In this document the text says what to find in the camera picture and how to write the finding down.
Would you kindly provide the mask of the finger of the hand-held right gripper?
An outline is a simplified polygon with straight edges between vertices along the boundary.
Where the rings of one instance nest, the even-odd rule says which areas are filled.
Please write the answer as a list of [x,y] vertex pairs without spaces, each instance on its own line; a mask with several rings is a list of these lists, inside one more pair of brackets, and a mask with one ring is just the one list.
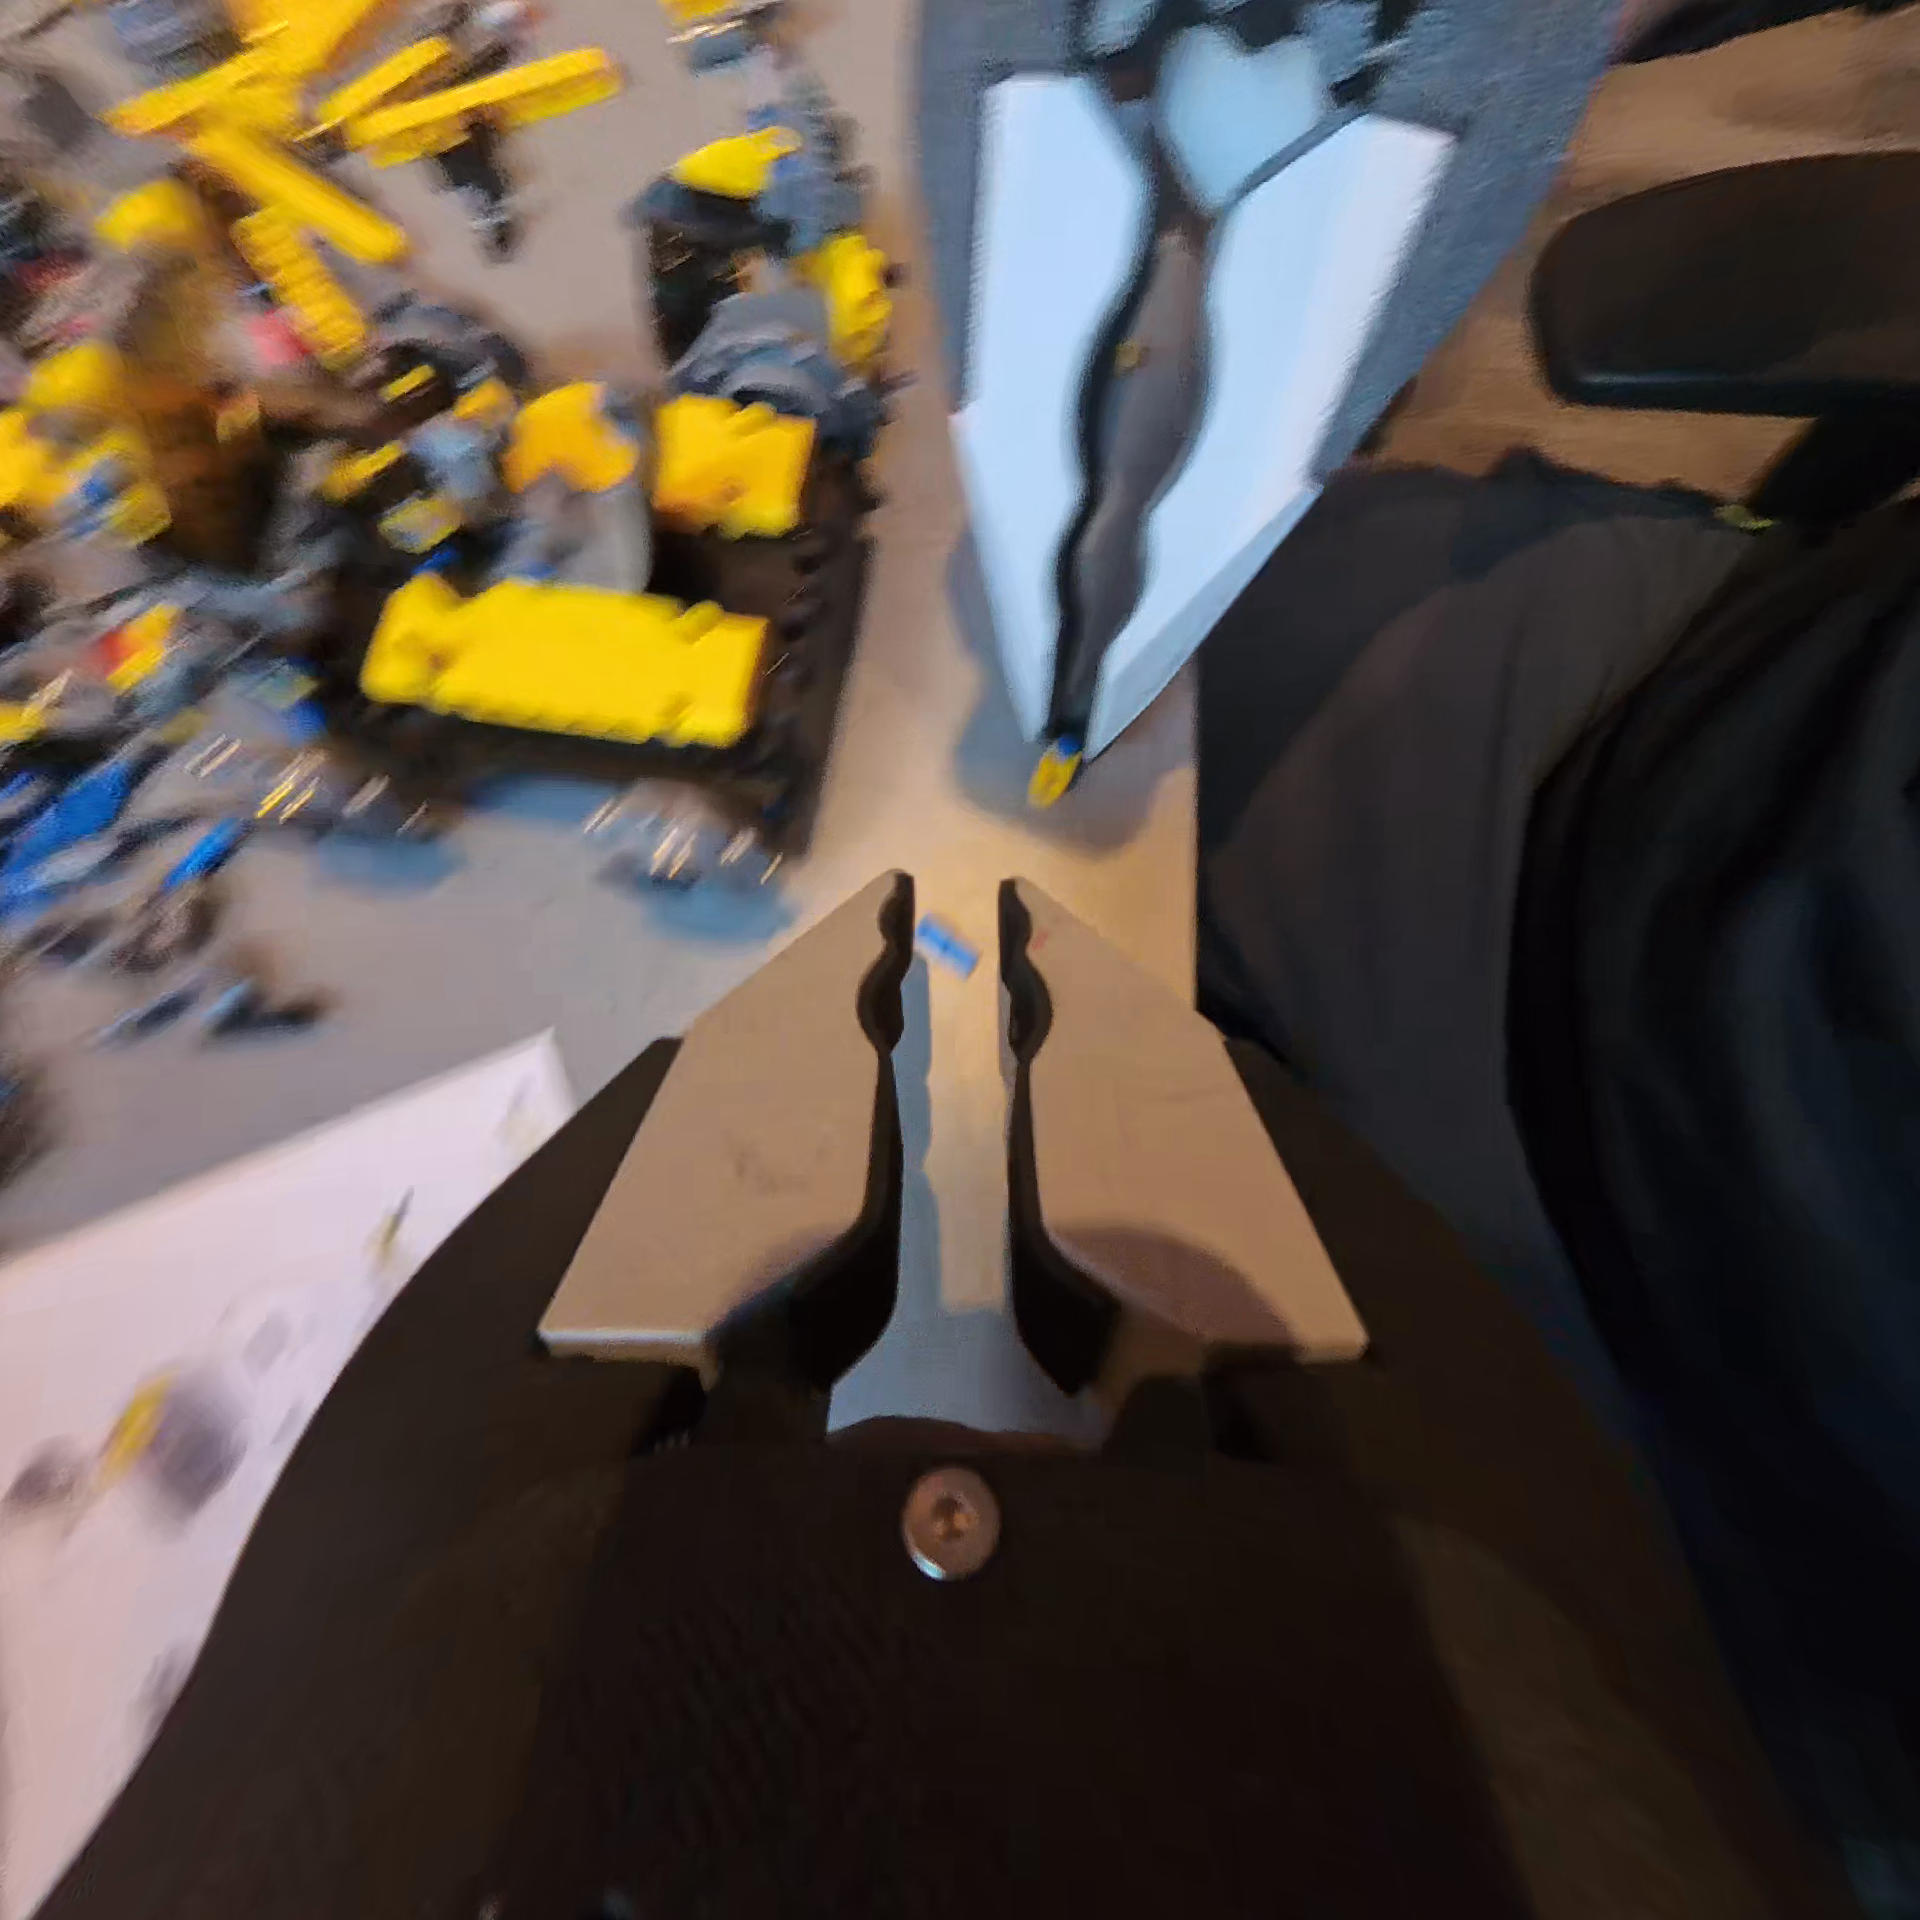
[[1322,449],[1457,135],[1354,116],[1220,217],[1204,393],[1144,517],[1144,577],[1096,678],[1086,757],[1163,692],[1322,488]]
[[1153,178],[1090,77],[987,88],[951,442],[999,666],[1038,742],[1096,737],[1078,549],[1102,490],[1102,385],[1155,225]]

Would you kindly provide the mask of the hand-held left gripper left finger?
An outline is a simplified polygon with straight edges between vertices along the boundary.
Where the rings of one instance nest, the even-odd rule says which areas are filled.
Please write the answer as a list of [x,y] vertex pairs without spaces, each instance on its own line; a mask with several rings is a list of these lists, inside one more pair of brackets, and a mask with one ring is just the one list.
[[538,1326],[689,1375],[720,1420],[823,1420],[898,1296],[896,1047],[916,884],[882,870],[703,1012]]

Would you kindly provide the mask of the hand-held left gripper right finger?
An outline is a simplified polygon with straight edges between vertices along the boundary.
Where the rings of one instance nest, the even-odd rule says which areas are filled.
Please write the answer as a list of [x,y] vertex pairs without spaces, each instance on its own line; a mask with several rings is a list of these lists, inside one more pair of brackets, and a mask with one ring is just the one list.
[[1119,1424],[1144,1390],[1366,1358],[1211,1021],[1034,879],[998,909],[1010,1308],[1046,1378]]

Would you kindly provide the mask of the person's grey trouser leg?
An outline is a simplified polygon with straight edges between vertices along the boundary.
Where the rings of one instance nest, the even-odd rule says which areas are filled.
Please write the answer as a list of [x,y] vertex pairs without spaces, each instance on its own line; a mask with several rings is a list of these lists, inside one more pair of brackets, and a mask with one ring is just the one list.
[[1513,455],[1335,473],[1204,640],[1198,983],[1462,1233],[1555,1354],[1600,1343],[1507,1106],[1551,770],[1746,551],[1697,494]]

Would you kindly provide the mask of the open instruction booklet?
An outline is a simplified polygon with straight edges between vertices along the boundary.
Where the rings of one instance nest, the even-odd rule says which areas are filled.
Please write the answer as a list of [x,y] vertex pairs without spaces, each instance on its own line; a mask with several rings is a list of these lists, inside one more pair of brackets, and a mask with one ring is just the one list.
[[348,1358],[574,1110],[542,1032],[4,1262],[4,1916],[144,1759]]

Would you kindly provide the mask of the yellow black brick vehicle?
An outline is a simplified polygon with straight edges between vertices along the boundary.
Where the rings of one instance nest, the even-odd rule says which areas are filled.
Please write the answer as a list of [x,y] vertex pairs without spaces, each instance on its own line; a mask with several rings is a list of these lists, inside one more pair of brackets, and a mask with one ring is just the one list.
[[321,460],[348,536],[348,712],[418,766],[567,759],[809,853],[866,598],[880,390],[801,367],[643,404],[417,360]]

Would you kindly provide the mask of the pile of yellow brick beams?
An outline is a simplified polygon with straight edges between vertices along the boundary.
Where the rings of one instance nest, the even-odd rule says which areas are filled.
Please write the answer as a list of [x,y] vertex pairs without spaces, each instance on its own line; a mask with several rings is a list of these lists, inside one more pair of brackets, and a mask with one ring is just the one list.
[[593,484],[598,388],[535,396],[340,162],[420,164],[508,257],[504,137],[612,97],[612,54],[526,56],[524,4],[94,8],[140,80],[104,109],[35,49],[83,4],[4,4],[4,597],[66,543],[280,606]]

